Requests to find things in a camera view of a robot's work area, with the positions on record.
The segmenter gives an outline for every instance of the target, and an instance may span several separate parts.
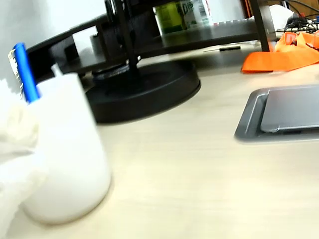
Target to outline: black monitor base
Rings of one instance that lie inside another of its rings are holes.
[[[192,62],[171,61],[140,67],[135,76],[120,72],[99,81],[86,95],[97,123],[117,123],[175,107],[194,96],[200,86]]]

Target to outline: pen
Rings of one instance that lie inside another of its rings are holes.
[[[29,65],[29,59],[25,50],[24,43],[17,43],[14,47],[14,57],[16,60],[17,71],[23,84],[23,92],[25,99],[31,103],[40,98],[40,94],[36,88],[33,73]]]

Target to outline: white cup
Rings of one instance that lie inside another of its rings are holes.
[[[37,221],[66,223],[103,200],[110,169],[77,74],[52,78],[37,87],[41,98],[29,108],[40,122],[38,149],[49,175],[24,207]]]

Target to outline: white cloth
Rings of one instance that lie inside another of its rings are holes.
[[[27,104],[0,81],[0,239],[19,205],[45,180],[43,157],[34,149],[38,122]]]
[[[272,5],[269,8],[275,31],[285,28],[288,18],[291,17],[294,12],[280,5]]]

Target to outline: desk surface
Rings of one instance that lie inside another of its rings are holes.
[[[8,238],[317,238],[319,142],[242,144],[234,132],[253,90],[317,83],[319,68],[244,75],[247,52],[180,54],[198,64],[194,98],[148,119],[99,126],[113,170],[101,205],[62,226],[19,212]]]

